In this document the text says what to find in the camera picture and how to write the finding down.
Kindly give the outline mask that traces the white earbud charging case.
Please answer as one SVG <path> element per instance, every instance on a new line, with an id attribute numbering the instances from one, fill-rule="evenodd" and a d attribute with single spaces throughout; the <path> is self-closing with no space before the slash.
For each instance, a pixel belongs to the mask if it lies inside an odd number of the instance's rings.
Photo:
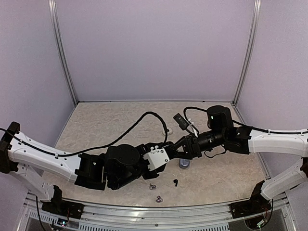
<path id="1" fill-rule="evenodd" d="M 167 128 L 167 134 L 168 135 L 173 134 L 173 130 L 171 128 Z"/>

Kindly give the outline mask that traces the black earbud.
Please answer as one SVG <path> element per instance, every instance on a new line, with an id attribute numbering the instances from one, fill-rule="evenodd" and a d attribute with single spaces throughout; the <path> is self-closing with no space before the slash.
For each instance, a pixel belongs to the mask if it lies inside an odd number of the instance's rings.
<path id="1" fill-rule="evenodd" d="M 175 184 L 175 186 L 177 187 L 178 180 L 177 180 L 177 179 L 174 179 L 174 180 L 173 180 L 173 183 L 174 183 L 174 184 Z"/>

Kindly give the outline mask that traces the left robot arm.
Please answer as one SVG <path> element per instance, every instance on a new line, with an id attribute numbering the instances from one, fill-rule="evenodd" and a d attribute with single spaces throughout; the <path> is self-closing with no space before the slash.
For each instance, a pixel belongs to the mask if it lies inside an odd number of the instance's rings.
<path id="1" fill-rule="evenodd" d="M 161 144 L 110 146 L 100 155 L 66 153 L 30 139 L 12 122 L 0 140 L 0 171 L 23 183 L 57 214 L 67 210 L 58 186 L 46 182 L 36 169 L 50 172 L 77 186 L 118 190 L 144 176 L 156 178 L 170 161 Z"/>

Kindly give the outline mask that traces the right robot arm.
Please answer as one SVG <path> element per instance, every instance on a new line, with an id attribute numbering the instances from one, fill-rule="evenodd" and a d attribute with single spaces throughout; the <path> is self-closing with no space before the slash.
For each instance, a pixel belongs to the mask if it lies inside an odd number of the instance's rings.
<path id="1" fill-rule="evenodd" d="M 255 214 L 264 207 L 265 201 L 294 188 L 308 180 L 308 131 L 275 131 L 255 128 L 238 123 L 231 117 L 229 108 L 215 105 L 207 114 L 208 132 L 182 137 L 171 146 L 170 159 L 191 160 L 205 152 L 222 146 L 225 151 L 237 154 L 279 153 L 297 155 L 300 159 L 277 176 L 258 183 L 246 203 L 249 213 Z"/>

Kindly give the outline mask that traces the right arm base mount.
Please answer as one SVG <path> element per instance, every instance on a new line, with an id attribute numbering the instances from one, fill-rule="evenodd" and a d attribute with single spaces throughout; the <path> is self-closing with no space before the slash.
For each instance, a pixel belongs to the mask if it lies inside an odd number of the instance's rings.
<path id="1" fill-rule="evenodd" d="M 261 187 L 264 182 L 263 180 L 256 184 L 248 200 L 230 204 L 232 218 L 246 217 L 272 209 L 270 200 L 261 195 Z"/>

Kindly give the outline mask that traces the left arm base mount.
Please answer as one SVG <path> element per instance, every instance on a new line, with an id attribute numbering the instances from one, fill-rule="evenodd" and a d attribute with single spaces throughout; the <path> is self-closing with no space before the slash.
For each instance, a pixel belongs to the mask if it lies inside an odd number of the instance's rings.
<path id="1" fill-rule="evenodd" d="M 81 219 L 84 205 L 64 200 L 62 198 L 62 190 L 58 186 L 53 185 L 53 189 L 54 192 L 51 200 L 42 202 L 42 210 L 67 218 Z"/>

